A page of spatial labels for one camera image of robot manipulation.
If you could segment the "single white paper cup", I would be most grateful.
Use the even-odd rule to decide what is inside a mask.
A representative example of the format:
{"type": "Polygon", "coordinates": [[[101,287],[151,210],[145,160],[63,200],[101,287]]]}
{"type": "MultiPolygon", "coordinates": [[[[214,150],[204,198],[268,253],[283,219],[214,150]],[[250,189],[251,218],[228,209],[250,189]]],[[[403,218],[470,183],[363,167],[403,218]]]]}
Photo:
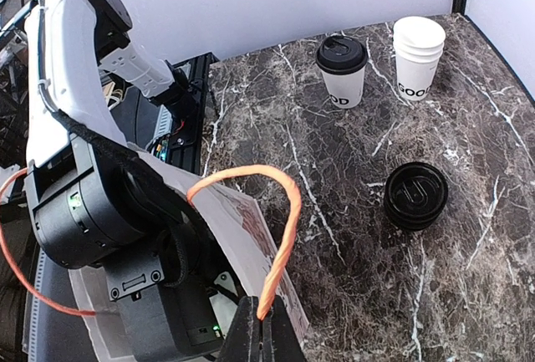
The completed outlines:
{"type": "Polygon", "coordinates": [[[343,75],[321,72],[329,98],[336,107],[351,109],[361,102],[364,92],[364,72],[365,68],[343,75]]]}

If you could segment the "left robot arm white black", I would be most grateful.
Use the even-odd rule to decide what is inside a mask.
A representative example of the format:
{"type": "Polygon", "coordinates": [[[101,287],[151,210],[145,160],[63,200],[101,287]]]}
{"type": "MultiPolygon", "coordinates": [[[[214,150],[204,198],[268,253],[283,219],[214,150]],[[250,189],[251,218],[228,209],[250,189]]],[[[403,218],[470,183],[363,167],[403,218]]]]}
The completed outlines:
{"type": "Polygon", "coordinates": [[[223,333],[209,299],[212,237],[185,197],[129,148],[100,72],[189,115],[197,101],[165,61],[128,35],[120,0],[38,0],[28,37],[25,180],[33,232],[62,268],[103,268],[139,361],[213,359],[223,333]]]}

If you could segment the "black cup lid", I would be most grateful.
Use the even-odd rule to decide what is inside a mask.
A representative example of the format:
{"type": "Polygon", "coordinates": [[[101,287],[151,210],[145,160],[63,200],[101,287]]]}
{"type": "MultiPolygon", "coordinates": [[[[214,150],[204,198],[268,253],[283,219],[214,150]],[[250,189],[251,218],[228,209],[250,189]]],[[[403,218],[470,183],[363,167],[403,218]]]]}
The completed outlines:
{"type": "Polygon", "coordinates": [[[353,74],[360,71],[367,62],[365,46],[357,39],[347,36],[329,36],[316,51],[316,64],[328,74],[353,74]]]}

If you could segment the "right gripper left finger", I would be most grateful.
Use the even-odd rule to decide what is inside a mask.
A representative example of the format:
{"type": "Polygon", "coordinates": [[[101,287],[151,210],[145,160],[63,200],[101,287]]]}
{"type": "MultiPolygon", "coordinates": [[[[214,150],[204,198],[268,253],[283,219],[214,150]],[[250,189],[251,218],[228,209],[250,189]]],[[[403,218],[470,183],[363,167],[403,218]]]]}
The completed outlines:
{"type": "Polygon", "coordinates": [[[258,297],[240,300],[217,362],[261,361],[261,321],[257,308],[258,297]]]}

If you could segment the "white paper takeout bag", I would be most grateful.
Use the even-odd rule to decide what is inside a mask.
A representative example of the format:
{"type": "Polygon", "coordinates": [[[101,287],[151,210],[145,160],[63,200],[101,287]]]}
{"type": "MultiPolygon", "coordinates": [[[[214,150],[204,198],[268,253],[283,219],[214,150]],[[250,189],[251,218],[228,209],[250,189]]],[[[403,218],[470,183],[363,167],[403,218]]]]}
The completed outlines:
{"type": "MultiPolygon", "coordinates": [[[[201,191],[200,197],[194,205],[237,274],[246,297],[257,297],[278,251],[257,202],[219,184],[201,191]]],[[[91,341],[90,353],[99,361],[135,360],[119,310],[102,294],[104,272],[82,268],[70,274],[70,282],[77,304],[87,308],[98,306],[101,313],[95,319],[84,318],[91,341]]],[[[307,330],[308,320],[286,273],[281,274],[281,285],[281,293],[276,297],[283,300],[299,342],[307,330]]],[[[213,302],[212,306],[223,322],[224,341],[238,306],[224,307],[221,302],[213,302]]]]}

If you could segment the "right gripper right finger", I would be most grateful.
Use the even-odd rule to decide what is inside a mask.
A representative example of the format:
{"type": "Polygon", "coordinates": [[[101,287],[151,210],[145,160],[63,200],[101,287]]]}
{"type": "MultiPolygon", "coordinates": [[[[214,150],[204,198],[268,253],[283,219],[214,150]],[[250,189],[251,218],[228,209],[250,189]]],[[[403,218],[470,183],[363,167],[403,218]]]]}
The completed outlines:
{"type": "Polygon", "coordinates": [[[307,361],[280,297],[274,299],[273,306],[262,321],[262,361],[307,361]]]}

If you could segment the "stack of white paper cups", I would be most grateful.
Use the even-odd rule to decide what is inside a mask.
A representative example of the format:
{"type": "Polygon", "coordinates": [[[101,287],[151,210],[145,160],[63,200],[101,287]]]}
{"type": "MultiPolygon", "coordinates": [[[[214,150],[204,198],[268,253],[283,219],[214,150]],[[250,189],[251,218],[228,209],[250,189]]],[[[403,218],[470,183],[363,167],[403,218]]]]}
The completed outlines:
{"type": "Polygon", "coordinates": [[[444,28],[429,18],[409,16],[395,22],[396,87],[403,99],[419,101],[429,94],[445,40],[444,28]]]}

